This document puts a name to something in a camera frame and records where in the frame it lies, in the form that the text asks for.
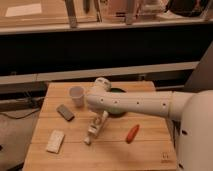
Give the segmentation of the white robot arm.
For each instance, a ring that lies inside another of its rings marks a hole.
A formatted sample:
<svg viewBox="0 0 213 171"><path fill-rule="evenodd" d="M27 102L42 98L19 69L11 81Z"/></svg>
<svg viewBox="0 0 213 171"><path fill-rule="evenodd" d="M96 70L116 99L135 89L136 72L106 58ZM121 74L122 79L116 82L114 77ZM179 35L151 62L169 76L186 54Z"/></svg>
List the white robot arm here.
<svg viewBox="0 0 213 171"><path fill-rule="evenodd" d="M213 90L196 93L143 91L114 93L99 77L86 94L98 110L118 109L179 121L178 171L213 171Z"/></svg>

